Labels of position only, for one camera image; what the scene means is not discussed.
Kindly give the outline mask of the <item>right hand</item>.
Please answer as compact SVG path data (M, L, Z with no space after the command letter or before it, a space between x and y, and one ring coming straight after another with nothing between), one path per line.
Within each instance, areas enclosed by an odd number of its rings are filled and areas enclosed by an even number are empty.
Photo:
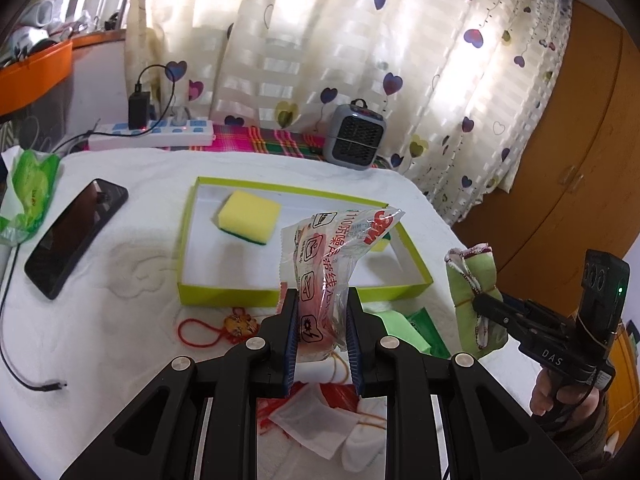
M574 408L566 424L567 428L573 428L581 425L597 411L600 391L584 385L569 385L555 390L548 370L543 368L536 378L529 408L534 415L542 416L550 412L557 403Z

